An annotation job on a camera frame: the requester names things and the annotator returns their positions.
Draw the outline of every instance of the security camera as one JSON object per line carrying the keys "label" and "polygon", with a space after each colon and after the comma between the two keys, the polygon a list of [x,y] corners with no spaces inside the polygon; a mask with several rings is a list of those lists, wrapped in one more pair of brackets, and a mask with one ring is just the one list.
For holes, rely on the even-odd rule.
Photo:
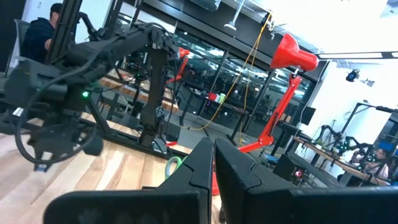
{"label": "security camera", "polygon": [[359,78],[359,70],[353,69],[346,77],[346,80],[349,82],[354,82],[355,79]]}

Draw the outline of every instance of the black metal frame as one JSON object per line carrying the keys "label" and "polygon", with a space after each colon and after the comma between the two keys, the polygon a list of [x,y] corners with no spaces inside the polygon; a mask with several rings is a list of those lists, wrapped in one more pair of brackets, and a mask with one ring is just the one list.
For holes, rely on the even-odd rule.
{"label": "black metal frame", "polygon": [[57,22],[53,40],[51,41],[49,51],[46,56],[46,63],[56,61],[61,55],[67,51],[70,41],[71,32],[76,27],[76,19],[80,10],[82,0],[63,1],[60,18]]}

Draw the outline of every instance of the black hoodie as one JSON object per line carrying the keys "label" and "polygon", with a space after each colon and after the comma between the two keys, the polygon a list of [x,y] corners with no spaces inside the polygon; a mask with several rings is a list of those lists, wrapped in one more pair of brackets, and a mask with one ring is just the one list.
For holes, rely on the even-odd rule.
{"label": "black hoodie", "polygon": [[54,28],[47,19],[38,18],[30,23],[21,46],[21,56],[40,63],[45,62],[47,50],[44,44],[54,35]]}

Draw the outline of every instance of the red lamp shade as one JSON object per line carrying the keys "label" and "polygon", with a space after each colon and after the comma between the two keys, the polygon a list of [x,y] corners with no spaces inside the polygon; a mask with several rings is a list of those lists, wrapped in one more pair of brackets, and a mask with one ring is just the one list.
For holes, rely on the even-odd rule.
{"label": "red lamp shade", "polygon": [[189,54],[189,50],[185,50],[182,47],[178,48],[180,50],[179,54],[180,54],[180,58],[183,58],[184,56]]}
{"label": "red lamp shade", "polygon": [[300,50],[296,40],[290,34],[285,34],[272,59],[271,68],[289,66],[300,66],[302,70],[312,71],[318,66],[318,58]]}

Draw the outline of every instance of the robotic arm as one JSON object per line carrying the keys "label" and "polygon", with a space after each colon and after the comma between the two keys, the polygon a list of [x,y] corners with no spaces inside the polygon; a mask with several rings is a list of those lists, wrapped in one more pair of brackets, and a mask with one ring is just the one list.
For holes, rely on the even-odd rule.
{"label": "robotic arm", "polygon": [[[63,161],[83,149],[89,154],[99,154],[102,139],[96,136],[96,128],[79,123],[81,113],[92,100],[90,94],[95,91],[95,81],[113,69],[119,58],[142,48],[153,58],[150,89],[157,91],[151,92],[148,104],[142,110],[144,130],[139,143],[151,146],[164,117],[161,104],[165,85],[164,64],[167,60],[179,58],[172,36],[155,24],[142,24],[109,40],[76,44],[52,65],[22,61],[4,87],[4,101],[11,106],[6,119],[2,120],[7,124],[2,125],[1,131],[15,133],[18,150],[35,164],[35,168],[38,164]],[[23,112],[16,121],[10,111],[17,107],[23,108]],[[21,129],[26,126],[28,114],[29,118],[44,121],[43,125],[29,130],[31,139],[28,144],[33,146],[35,157],[26,152],[21,140]],[[52,153],[50,160],[42,159],[44,152]]]}
{"label": "robotic arm", "polygon": [[[351,141],[355,142],[355,146],[350,145]],[[338,149],[339,149],[339,152],[337,154],[338,156],[342,156],[343,153],[346,151],[352,151],[356,149],[359,149],[359,154],[363,156],[368,150],[373,149],[373,145],[368,143],[359,143],[354,137],[346,136],[345,141],[342,142],[342,144],[338,147]]]}
{"label": "robotic arm", "polygon": [[329,125],[322,125],[321,126],[321,133],[316,138],[316,140],[315,140],[316,142],[317,141],[322,141],[323,134],[325,133],[326,130],[330,131],[330,134],[335,139],[335,142],[339,142],[343,138],[343,134],[341,132],[333,130]]}

